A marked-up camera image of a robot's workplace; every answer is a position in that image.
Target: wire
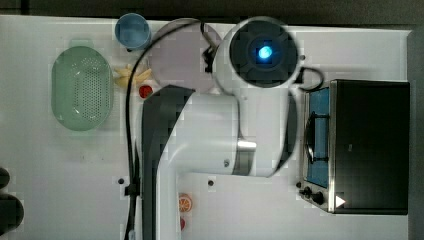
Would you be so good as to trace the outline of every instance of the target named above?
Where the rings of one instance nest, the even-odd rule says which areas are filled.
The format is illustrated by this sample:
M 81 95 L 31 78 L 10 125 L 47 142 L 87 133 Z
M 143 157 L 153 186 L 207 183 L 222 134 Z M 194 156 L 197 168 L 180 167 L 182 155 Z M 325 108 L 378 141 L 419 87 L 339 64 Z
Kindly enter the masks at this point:
M 128 81 L 128 87 L 127 87 L 127 93 L 125 97 L 125 129 L 126 129 L 126 135 L 127 135 L 127 149 L 128 149 L 128 169 L 129 169 L 129 176 L 130 176 L 130 184 L 135 184 L 136 179 L 134 179 L 134 161 L 133 161 L 133 149 L 132 149 L 132 141 L 131 141 L 131 124 L 130 124 L 130 96 L 131 96 L 131 87 L 133 78 L 136 72 L 136 69 L 138 65 L 140 64 L 141 60 L 146 56 L 146 54 L 152 49 L 158 42 L 160 42 L 163 38 L 168 36 L 169 34 L 172 34 L 174 32 L 177 32 L 183 28 L 187 28 L 189 26 L 192 26 L 194 24 L 197 24 L 201 22 L 200 20 L 193 20 L 189 23 L 180 25 L 176 28 L 173 28 L 158 38 L 154 39 L 141 53 L 140 57 L 137 59 L 134 68 L 131 71 L 130 79 Z M 125 240 L 129 240 L 129 233 L 131 230 L 134 230 L 135 225 L 135 210 L 136 210 L 136 203 L 137 203 L 137 196 L 130 195 L 130 206 L 128 209 L 128 221 L 127 221 L 127 227 L 125 231 Z
M 304 91 L 304 92 L 312 92 L 312 91 L 319 89 L 324 84 L 325 77 L 324 77 L 324 73 L 317 68 L 311 68 L 311 67 L 304 67 L 303 66 L 299 71 L 299 75 L 298 75 L 299 79 L 297 79 L 296 82 L 298 82 L 298 81 L 303 82 L 303 74 L 305 73 L 305 70 L 309 70 L 311 72 L 315 72 L 316 74 L 318 74 L 318 76 L 320 78 L 320 82 L 318 83 L 318 85 L 314 86 L 313 88 L 299 87 L 299 89 Z
M 206 63 L 205 72 L 212 73 L 213 59 L 215 58 L 218 46 L 212 41 L 210 36 L 206 34 L 204 22 L 200 24 L 200 31 L 202 32 L 203 38 L 209 43 L 209 47 L 202 53 L 203 60 Z

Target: oven window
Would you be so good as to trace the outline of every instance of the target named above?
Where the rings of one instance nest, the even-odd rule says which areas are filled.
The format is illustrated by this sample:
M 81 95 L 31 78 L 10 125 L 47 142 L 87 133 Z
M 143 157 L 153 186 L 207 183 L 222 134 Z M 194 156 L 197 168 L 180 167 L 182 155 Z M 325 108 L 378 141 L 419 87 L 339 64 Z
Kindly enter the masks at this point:
M 330 91 L 324 88 L 310 93 L 309 115 L 330 114 Z M 307 181 L 321 187 L 328 187 L 328 118 L 314 121 L 313 163 L 308 162 Z

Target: blue light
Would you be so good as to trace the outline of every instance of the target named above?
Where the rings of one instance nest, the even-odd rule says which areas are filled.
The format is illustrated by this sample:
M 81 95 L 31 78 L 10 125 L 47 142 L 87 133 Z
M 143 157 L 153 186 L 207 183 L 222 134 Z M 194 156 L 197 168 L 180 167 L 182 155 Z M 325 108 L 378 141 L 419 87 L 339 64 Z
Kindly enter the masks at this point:
M 272 48 L 265 46 L 259 49 L 259 57 L 262 59 L 267 59 L 272 55 Z

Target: oven knob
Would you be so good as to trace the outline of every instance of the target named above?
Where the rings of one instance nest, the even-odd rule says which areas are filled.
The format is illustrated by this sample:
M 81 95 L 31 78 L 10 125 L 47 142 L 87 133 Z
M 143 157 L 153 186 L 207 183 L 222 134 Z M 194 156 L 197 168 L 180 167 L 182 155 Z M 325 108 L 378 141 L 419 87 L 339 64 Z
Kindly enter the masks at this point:
M 299 193 L 309 199 L 311 197 L 312 190 L 309 187 L 305 187 L 303 190 L 299 190 Z
M 311 195 L 312 201 L 314 201 L 318 205 L 322 205 L 324 203 L 324 195 L 321 192 L 317 192 Z

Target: power cord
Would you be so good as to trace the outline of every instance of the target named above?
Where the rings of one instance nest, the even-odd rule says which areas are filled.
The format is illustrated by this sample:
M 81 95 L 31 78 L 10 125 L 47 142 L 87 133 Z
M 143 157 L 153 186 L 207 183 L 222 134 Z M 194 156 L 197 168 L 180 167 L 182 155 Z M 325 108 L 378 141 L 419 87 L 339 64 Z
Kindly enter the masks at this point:
M 189 23 L 180 25 L 176 28 L 173 28 L 167 32 L 165 32 L 163 35 L 161 35 L 160 37 L 154 39 L 145 49 L 144 51 L 141 53 L 140 57 L 137 59 L 136 63 L 134 64 L 134 68 L 131 71 L 131 75 L 128 81 L 128 87 L 127 87 L 127 92 L 126 92 L 126 97 L 125 97 L 125 129 L 126 129 L 126 135 L 127 135 L 127 150 L 128 150 L 128 170 L 129 170 L 129 176 L 130 176 L 130 186 L 131 187 L 137 187 L 137 185 L 139 186 L 139 181 L 140 181 L 140 177 L 137 171 L 139 171 L 139 169 L 135 169 L 134 171 L 134 161 L 133 161 L 133 149 L 132 149 L 132 142 L 131 142 L 131 124 L 130 124 L 130 96 L 131 96 L 131 87 L 132 87 L 132 83 L 133 83 L 133 79 L 134 79 L 134 75 L 136 72 L 136 69 L 138 67 L 138 65 L 140 64 L 141 60 L 143 60 L 143 58 L 146 56 L 146 54 L 158 43 L 160 42 L 163 38 L 165 38 L 166 36 L 177 32 L 183 28 L 187 28 L 189 26 L 195 25 L 197 23 L 202 23 L 200 20 L 193 20 Z M 204 30 L 202 30 L 202 35 L 205 37 L 207 36 L 206 34 L 204 34 Z M 206 40 L 209 42 L 209 44 L 213 43 L 212 41 L 209 41 L 210 38 L 207 38 Z M 210 56 L 208 55 L 208 60 L 210 61 L 210 66 L 212 66 L 212 60 L 210 60 Z M 138 155 L 136 152 L 136 168 L 139 168 L 139 159 L 138 159 Z M 130 233 L 134 232 L 134 227 L 135 227 L 135 211 L 136 211 L 136 204 L 137 204 L 137 196 L 140 195 L 139 191 L 128 191 L 128 195 L 130 196 L 130 206 L 128 209 L 128 221 L 127 221 L 127 226 L 126 226 L 126 230 L 125 230 L 125 240 L 129 240 L 130 238 Z
M 303 75 L 305 73 L 305 70 L 309 70 L 311 72 L 314 72 L 314 73 L 318 74 L 318 76 L 320 78 L 320 82 L 318 83 L 318 85 L 316 85 L 316 86 L 314 86 L 312 88 L 299 87 L 299 89 L 302 90 L 302 91 L 304 91 L 304 92 L 312 92 L 312 91 L 315 91 L 315 90 L 319 89 L 324 84 L 325 77 L 324 77 L 324 73 L 321 70 L 317 69 L 317 68 L 304 67 L 304 66 L 301 67 L 300 68 L 300 71 L 299 71 L 299 75 L 297 76 L 297 79 L 296 79 L 296 81 L 294 83 L 300 83 L 301 84 L 301 83 L 304 82 Z
M 215 58 L 218 46 L 212 41 L 210 36 L 206 34 L 204 22 L 200 24 L 200 31 L 202 32 L 203 38 L 209 43 L 209 47 L 202 54 L 203 60 L 206 63 L 205 72 L 212 73 L 213 59 Z

